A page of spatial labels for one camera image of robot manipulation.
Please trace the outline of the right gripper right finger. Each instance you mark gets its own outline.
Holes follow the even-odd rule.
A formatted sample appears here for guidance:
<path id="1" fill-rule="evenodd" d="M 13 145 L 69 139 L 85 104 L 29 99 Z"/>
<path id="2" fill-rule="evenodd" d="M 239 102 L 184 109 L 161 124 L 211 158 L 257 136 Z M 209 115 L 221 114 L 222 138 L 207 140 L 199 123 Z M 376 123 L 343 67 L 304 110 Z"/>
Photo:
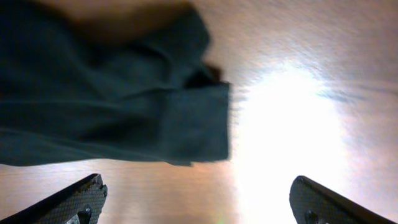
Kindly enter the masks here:
<path id="1" fill-rule="evenodd" d="M 293 181 L 289 202 L 298 224 L 396 224 L 303 175 Z"/>

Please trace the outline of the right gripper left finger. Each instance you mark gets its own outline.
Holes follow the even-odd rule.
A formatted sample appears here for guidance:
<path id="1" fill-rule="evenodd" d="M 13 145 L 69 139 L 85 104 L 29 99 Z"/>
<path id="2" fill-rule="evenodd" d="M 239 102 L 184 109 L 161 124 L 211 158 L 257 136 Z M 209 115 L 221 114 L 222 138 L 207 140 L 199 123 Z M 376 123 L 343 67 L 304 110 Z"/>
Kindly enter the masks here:
<path id="1" fill-rule="evenodd" d="M 97 224 L 107 196 L 101 175 L 91 174 L 1 220 L 1 224 Z"/>

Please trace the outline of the black t-shirt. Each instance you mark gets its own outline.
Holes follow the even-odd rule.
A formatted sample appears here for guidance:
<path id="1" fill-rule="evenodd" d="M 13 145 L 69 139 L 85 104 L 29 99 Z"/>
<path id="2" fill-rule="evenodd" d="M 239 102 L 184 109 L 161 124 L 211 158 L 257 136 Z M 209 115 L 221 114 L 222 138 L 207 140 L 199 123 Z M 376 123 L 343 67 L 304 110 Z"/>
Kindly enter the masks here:
<path id="1" fill-rule="evenodd" d="M 229 85 L 203 61 L 209 42 L 195 9 L 109 46 L 43 5 L 2 1 L 1 163 L 227 159 Z"/>

